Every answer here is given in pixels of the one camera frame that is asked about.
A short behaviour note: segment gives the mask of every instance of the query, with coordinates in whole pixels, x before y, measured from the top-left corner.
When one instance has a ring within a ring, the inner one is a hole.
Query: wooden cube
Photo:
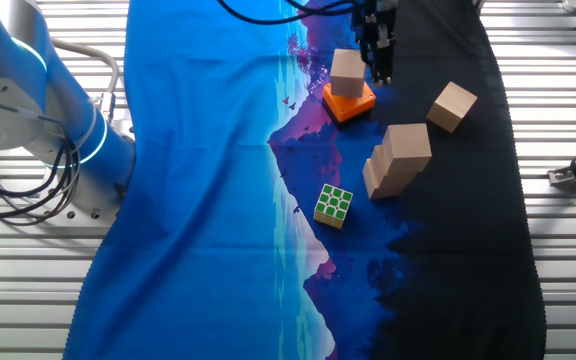
[[[366,160],[363,175],[364,175],[364,182],[366,183],[366,191],[368,192],[368,198],[370,200],[375,200],[400,195],[406,188],[406,185],[402,185],[399,187],[396,186],[379,187],[375,179],[377,176],[377,174],[375,174],[375,167],[376,166],[372,162],[372,159]]]
[[[332,95],[360,98],[364,93],[366,64],[359,50],[336,49],[330,69]]]
[[[426,117],[452,134],[476,100],[475,95],[450,82]]]
[[[386,174],[422,172],[432,157],[426,124],[390,125],[383,154]]]
[[[416,172],[392,172],[388,173],[390,164],[386,161],[383,145],[375,146],[372,151],[372,165],[374,167],[377,187],[399,188],[410,184],[417,176]]]

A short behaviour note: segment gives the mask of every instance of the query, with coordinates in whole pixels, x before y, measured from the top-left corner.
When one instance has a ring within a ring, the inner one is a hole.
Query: metal slatted table
[[[40,0],[52,36],[116,57],[123,66],[126,0]],[[481,21],[497,56],[515,132],[534,254],[547,305],[547,360],[576,360],[576,196],[548,185],[546,170],[576,155],[576,15],[555,0],[489,0]],[[106,87],[103,63],[60,51],[92,96]],[[120,84],[114,126],[130,133]],[[5,185],[44,176],[25,151],[0,153]],[[79,288],[114,212],[77,213],[50,229],[0,223],[0,359],[61,358]]]

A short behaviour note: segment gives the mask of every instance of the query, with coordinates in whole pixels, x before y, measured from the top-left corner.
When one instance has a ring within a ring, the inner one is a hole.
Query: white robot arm
[[[95,50],[89,55],[103,59]],[[72,201],[91,211],[121,203],[135,161],[132,140],[104,121],[112,112],[112,83],[102,114],[59,59],[34,0],[0,0],[0,150],[24,147],[57,165],[60,178],[76,169]],[[56,162],[64,139],[70,144]]]

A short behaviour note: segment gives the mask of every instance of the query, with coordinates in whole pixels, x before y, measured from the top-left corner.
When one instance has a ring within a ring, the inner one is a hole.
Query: orange square base
[[[375,99],[375,93],[366,82],[360,98],[334,96],[330,84],[324,86],[324,107],[337,125],[346,125],[370,114],[375,106]]]

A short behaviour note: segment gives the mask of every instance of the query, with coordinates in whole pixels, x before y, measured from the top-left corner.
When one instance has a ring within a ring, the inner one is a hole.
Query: green rubik's cube
[[[315,207],[315,220],[341,229],[350,208],[352,193],[325,184]]]

